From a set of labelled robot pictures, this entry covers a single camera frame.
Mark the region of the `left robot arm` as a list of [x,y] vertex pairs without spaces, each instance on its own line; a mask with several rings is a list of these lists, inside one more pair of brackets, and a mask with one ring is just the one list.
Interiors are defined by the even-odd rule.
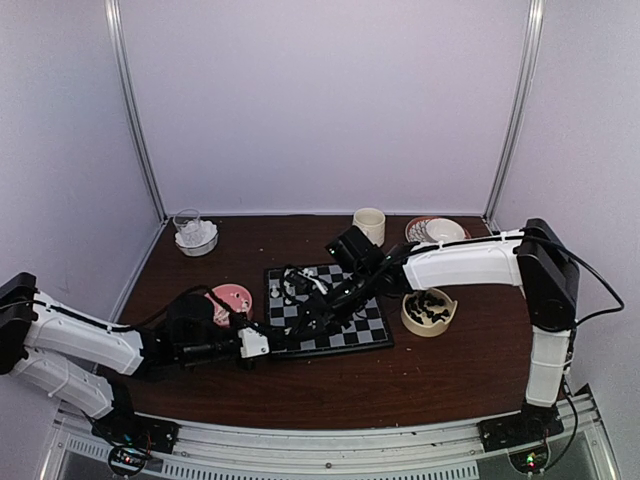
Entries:
[[123,444],[148,435],[127,387],[89,373],[74,358],[140,378],[217,357],[250,360],[293,339],[290,329],[252,322],[203,286],[182,292],[137,326],[74,310],[39,290],[30,273],[19,273],[1,287],[2,374],[73,404],[99,435]]

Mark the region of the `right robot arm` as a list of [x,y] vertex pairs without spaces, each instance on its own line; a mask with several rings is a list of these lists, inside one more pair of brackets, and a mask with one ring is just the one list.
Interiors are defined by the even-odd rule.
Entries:
[[341,319],[378,295],[399,295],[440,287],[499,285],[524,295],[533,341],[529,378],[512,430],[535,440],[551,424],[569,351],[577,328],[579,267],[542,219],[497,235],[435,243],[404,243],[389,252],[356,226],[326,246],[350,275],[331,290],[324,306]]

